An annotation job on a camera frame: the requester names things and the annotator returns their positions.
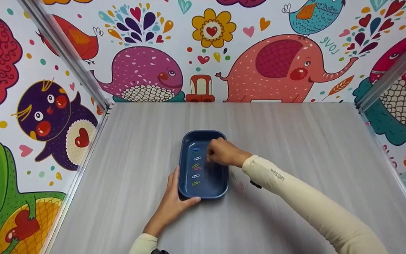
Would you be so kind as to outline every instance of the left hand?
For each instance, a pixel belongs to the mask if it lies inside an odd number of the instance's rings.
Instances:
[[[186,201],[181,201],[178,196],[178,175],[179,166],[169,175],[167,189],[159,204],[158,209],[151,217],[143,232],[155,237],[161,234],[162,230],[189,207],[200,202],[201,198],[196,196]]]

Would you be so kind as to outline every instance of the purple penguin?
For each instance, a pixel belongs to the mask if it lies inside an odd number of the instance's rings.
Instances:
[[[81,105],[79,92],[70,101],[66,91],[51,80],[31,85],[13,115],[29,137],[45,142],[35,161],[51,155],[60,166],[73,171],[81,164],[98,124],[92,111]]]
[[[97,81],[103,91],[132,102],[165,102],[183,88],[176,61],[150,47],[121,50],[112,61],[112,82]]]

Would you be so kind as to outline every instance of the purple whale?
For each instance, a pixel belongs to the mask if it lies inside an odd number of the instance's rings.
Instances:
[[[183,74],[176,61],[161,50],[133,47],[114,57],[112,82],[97,82],[103,91],[128,101],[165,102],[183,88]]]

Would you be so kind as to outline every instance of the blue bird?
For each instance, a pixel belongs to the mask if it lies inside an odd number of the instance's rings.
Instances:
[[[289,13],[292,29],[306,37],[329,27],[344,6],[345,0],[308,0],[296,12],[290,12],[290,4],[285,5],[282,12]]]

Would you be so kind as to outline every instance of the red bird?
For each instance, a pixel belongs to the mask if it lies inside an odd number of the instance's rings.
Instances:
[[[98,54],[98,37],[103,35],[103,31],[101,31],[99,28],[93,27],[95,36],[90,36],[73,26],[65,19],[56,15],[53,15],[53,17],[73,45],[74,49],[78,52],[79,57],[88,64],[94,64],[95,62],[91,59]],[[52,47],[51,43],[48,42],[40,31],[37,33],[37,35],[42,38],[42,42],[47,45],[51,52],[58,56],[58,53]]]

